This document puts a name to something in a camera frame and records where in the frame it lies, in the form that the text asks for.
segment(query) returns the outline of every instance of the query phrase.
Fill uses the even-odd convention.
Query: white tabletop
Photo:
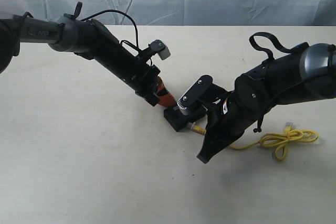
[[[131,26],[109,28],[134,40]],[[335,27],[139,27],[142,48],[157,38],[169,46],[169,59],[153,61],[176,97],[203,74],[232,89],[237,76],[265,59],[248,42],[256,31],[289,48],[336,42]],[[254,147],[225,149],[205,165],[196,158],[201,135],[176,133],[162,107],[151,107],[95,61],[22,44],[0,88],[1,224],[336,219],[336,101],[267,114],[263,133],[282,132],[292,121],[321,136],[316,144],[290,146],[282,163]],[[259,137],[249,128],[237,143]]]

